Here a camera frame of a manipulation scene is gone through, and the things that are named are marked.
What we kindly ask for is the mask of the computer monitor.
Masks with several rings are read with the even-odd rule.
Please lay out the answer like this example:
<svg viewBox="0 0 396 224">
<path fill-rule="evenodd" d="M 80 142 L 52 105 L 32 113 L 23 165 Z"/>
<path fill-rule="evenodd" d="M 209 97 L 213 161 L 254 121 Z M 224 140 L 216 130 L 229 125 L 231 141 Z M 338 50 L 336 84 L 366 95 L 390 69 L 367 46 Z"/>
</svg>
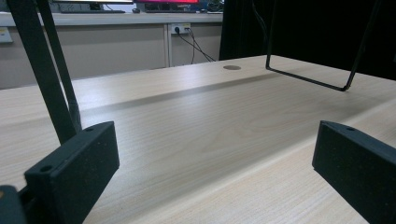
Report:
<svg viewBox="0 0 396 224">
<path fill-rule="evenodd" d="M 57 3 L 81 3 L 81 4 L 114 4 L 114 5 L 132 5 L 134 0 L 52 0 Z"/>
</svg>

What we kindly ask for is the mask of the thin black stand pole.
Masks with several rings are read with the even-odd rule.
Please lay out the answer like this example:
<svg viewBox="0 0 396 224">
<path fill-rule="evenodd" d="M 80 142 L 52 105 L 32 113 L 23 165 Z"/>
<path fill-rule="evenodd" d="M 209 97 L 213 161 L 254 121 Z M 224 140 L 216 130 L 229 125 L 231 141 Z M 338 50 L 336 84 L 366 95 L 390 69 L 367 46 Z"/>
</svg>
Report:
<svg viewBox="0 0 396 224">
<path fill-rule="evenodd" d="M 78 108 L 78 101 L 77 97 L 74 92 L 74 88 L 72 85 L 71 77 L 69 75 L 69 71 L 66 65 L 66 61 L 64 58 L 64 53 L 61 47 L 61 43 L 56 32 L 55 23 L 52 17 L 52 13 L 50 10 L 50 4 L 48 0 L 36 0 L 37 6 L 42 18 L 42 21 L 45 26 L 45 30 L 47 33 L 47 37 L 49 40 L 50 48 L 52 51 L 52 55 L 56 62 L 56 66 L 59 72 L 59 76 L 61 78 L 64 93 L 66 96 L 66 100 L 68 103 L 68 109 L 70 118 L 74 125 L 74 128 L 77 132 L 82 130 L 81 127 L 81 120 L 80 120 L 80 113 Z"/>
</svg>

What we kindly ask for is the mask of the monitor with red screen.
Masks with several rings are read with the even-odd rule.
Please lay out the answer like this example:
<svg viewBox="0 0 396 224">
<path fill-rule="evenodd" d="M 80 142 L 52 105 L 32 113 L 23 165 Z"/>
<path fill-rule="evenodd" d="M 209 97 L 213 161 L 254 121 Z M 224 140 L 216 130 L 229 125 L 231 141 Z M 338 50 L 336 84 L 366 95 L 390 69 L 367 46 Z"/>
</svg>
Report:
<svg viewBox="0 0 396 224">
<path fill-rule="evenodd" d="M 200 0 L 135 0 L 145 4 L 198 4 Z"/>
</svg>

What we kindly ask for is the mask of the black curtain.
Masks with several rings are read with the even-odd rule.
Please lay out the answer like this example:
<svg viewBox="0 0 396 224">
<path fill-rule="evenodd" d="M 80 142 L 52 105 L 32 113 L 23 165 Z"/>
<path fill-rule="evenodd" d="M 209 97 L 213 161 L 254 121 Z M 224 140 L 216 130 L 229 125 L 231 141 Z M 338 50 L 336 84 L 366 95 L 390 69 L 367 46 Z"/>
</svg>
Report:
<svg viewBox="0 0 396 224">
<path fill-rule="evenodd" d="M 350 70 L 376 0 L 225 0 L 219 57 L 267 53 Z M 357 71 L 396 80 L 396 0 L 382 0 Z"/>
</svg>

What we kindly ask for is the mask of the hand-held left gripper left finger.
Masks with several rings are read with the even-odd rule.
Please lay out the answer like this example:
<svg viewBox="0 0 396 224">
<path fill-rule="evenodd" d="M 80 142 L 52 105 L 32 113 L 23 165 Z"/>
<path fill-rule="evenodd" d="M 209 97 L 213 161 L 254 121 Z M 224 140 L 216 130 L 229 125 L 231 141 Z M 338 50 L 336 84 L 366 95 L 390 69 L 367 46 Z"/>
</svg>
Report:
<svg viewBox="0 0 396 224">
<path fill-rule="evenodd" d="M 120 166 L 115 125 L 93 125 L 24 173 L 29 224 L 82 224 Z"/>
</svg>

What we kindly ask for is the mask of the white counter with cabinets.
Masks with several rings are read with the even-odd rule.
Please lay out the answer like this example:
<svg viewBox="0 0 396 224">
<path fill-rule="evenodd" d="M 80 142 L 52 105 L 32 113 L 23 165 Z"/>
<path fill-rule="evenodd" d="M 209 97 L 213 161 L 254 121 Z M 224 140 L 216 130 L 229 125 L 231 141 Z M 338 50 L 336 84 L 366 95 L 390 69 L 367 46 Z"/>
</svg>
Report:
<svg viewBox="0 0 396 224">
<path fill-rule="evenodd" d="M 53 18 L 73 79 L 219 58 L 220 15 L 55 13 Z M 172 35 L 172 23 L 189 23 L 190 32 Z"/>
</svg>

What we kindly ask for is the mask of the black keyboard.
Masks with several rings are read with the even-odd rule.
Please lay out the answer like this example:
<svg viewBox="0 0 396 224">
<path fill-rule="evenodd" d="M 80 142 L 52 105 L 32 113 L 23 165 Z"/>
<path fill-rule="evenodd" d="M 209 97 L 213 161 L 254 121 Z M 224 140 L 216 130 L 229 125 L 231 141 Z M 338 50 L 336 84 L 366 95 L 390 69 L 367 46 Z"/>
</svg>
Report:
<svg viewBox="0 0 396 224">
<path fill-rule="evenodd" d="M 61 10 L 63 14 L 125 14 L 123 10 Z"/>
</svg>

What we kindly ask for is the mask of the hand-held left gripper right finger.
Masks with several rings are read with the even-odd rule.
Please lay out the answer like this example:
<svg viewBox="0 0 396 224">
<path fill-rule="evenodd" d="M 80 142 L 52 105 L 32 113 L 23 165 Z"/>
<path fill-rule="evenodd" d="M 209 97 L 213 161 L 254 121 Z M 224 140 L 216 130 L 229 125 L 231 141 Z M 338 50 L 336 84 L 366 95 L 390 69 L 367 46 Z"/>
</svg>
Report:
<svg viewBox="0 0 396 224">
<path fill-rule="evenodd" d="M 312 165 L 370 224 L 396 224 L 396 148 L 323 120 Z"/>
</svg>

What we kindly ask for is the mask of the thick black stand bar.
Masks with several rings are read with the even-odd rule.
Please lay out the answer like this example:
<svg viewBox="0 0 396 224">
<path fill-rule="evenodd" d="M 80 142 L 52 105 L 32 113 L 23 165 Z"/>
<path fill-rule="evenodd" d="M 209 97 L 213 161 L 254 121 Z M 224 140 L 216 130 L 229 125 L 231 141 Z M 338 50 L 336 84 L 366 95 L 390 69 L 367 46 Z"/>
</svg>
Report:
<svg viewBox="0 0 396 224">
<path fill-rule="evenodd" d="M 61 144 L 76 134 L 33 0 L 7 0 Z"/>
</svg>

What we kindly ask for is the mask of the white wall socket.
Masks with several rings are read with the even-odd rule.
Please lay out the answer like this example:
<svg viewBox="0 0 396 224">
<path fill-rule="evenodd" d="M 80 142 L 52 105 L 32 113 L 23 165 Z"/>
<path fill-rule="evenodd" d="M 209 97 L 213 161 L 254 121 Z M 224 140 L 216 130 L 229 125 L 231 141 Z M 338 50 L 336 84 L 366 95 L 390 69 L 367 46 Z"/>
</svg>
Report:
<svg viewBox="0 0 396 224">
<path fill-rule="evenodd" d="M 187 35 L 190 32 L 191 25 L 189 23 L 172 23 L 172 35 Z"/>
</svg>

